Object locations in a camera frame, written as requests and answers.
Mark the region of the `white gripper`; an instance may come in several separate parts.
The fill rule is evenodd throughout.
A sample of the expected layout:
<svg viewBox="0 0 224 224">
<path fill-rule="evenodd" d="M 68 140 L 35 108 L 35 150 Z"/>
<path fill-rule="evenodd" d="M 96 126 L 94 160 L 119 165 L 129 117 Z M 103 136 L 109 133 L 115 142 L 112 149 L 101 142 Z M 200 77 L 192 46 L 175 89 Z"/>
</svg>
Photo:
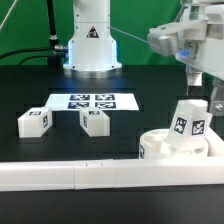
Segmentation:
<svg viewBox="0 0 224 224">
<path fill-rule="evenodd" d="M 180 50 L 175 55 L 187 64 L 187 95 L 201 95 L 202 72 L 213 75 L 209 112 L 224 116 L 224 4 L 202 4 L 192 20 L 198 25 L 180 32 Z M 192 20 L 185 17 L 183 22 Z"/>
</svg>

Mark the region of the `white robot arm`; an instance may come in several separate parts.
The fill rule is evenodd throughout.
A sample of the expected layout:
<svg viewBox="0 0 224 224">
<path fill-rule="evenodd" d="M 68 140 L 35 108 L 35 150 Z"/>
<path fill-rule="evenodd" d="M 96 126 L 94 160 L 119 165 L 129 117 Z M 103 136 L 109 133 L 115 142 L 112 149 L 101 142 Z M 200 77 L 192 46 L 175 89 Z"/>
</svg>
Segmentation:
<svg viewBox="0 0 224 224">
<path fill-rule="evenodd" d="M 68 42 L 68 72 L 118 69 L 117 44 L 110 31 L 110 0 L 73 0 L 74 34 Z M 187 84 L 201 83 L 201 75 L 215 78 L 209 112 L 224 116 L 224 0 L 181 0 L 172 23 L 151 28 L 151 49 L 186 65 Z"/>
</svg>

